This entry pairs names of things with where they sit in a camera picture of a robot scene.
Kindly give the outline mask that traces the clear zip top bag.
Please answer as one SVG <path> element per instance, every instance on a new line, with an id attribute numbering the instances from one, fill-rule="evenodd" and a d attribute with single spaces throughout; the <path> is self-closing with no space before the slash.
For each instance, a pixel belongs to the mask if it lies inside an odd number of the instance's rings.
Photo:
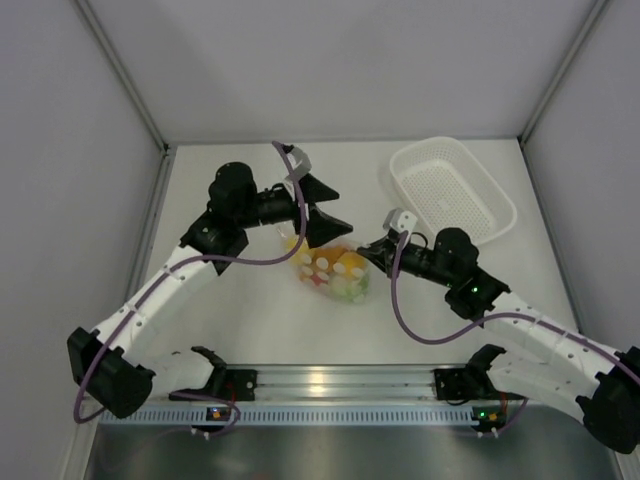
<path id="1" fill-rule="evenodd" d="M 307 241 L 304 240 L 299 249 L 311 249 L 314 251 L 314 253 L 318 249 L 332 250 L 335 253 L 337 260 L 346 251 L 357 252 L 357 248 L 360 246 L 361 244 L 359 242 L 355 241 L 350 235 L 348 235 L 339 237 L 318 248 L 310 248 L 307 244 Z M 370 287 L 370 269 L 368 261 L 368 268 L 365 276 L 360 279 L 351 279 L 345 278 L 344 276 L 335 273 L 333 270 L 334 264 L 332 265 L 331 272 L 316 272 L 312 269 L 311 265 L 294 266 L 289 262 L 289 259 L 287 260 L 287 264 L 289 265 L 289 269 L 292 271 L 294 278 L 305 285 L 307 289 L 321 294 L 305 283 L 305 280 L 308 277 L 316 276 L 325 281 L 328 281 L 331 289 L 329 295 L 321 295 L 344 304 L 358 305 L 366 301 Z"/>

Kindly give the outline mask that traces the yellow fake pear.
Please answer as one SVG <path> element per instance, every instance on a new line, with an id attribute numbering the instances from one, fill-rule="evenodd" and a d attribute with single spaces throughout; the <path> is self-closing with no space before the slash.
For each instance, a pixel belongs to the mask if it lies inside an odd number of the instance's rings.
<path id="1" fill-rule="evenodd" d="M 367 268 L 367 260 L 355 251 L 344 252 L 333 265 L 335 273 L 351 279 L 364 277 Z"/>

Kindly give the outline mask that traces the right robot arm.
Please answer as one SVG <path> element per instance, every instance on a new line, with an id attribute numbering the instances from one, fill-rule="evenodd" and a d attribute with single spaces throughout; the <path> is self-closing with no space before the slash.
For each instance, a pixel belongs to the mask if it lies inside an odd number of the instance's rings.
<path id="1" fill-rule="evenodd" d="M 446 287 L 445 301 L 468 326 L 495 337 L 488 362 L 466 373 L 480 397 L 496 390 L 543 403 L 579 421 L 607 448 L 631 454 L 639 445 L 639 349 L 622 351 L 571 332 L 539 312 L 478 264 L 478 249 L 459 228 L 440 231 L 432 247 L 389 230 L 357 252 L 391 281 L 407 273 Z"/>

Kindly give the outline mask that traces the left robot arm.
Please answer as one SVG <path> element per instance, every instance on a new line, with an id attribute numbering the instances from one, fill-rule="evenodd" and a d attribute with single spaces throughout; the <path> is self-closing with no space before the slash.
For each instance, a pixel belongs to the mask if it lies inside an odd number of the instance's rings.
<path id="1" fill-rule="evenodd" d="M 225 363 L 214 351 L 195 346 L 153 358 L 148 349 L 164 326 L 175 321 L 182 304 L 220 279 L 231 259 L 239 257 L 249 244 L 248 229 L 290 221 L 311 247 L 352 232 L 350 224 L 318 207 L 338 199 L 337 191 L 303 168 L 295 177 L 301 200 L 282 183 L 259 190 L 244 163 L 218 169 L 205 212 L 165 265 L 110 318 L 69 336 L 72 375 L 83 392 L 117 418 L 129 417 L 153 397 L 186 391 L 210 400 L 223 393 Z"/>

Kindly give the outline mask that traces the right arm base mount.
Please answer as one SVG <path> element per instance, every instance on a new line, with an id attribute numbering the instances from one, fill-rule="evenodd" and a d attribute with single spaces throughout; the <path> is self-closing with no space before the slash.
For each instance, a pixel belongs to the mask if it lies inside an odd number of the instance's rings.
<path id="1" fill-rule="evenodd" d="M 504 348 L 487 344 L 462 367 L 435 369 L 437 399 L 447 402 L 498 400 L 500 394 L 489 380 L 488 371 L 493 361 L 505 353 Z"/>

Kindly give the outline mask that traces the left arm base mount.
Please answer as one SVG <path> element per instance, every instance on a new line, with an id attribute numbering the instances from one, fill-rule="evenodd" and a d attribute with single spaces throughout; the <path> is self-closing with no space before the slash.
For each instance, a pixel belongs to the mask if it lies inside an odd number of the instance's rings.
<path id="1" fill-rule="evenodd" d="M 254 401 L 258 372 L 244 368 L 216 368 L 204 387 L 181 389 L 169 394 L 171 401 L 204 398 L 230 402 Z"/>

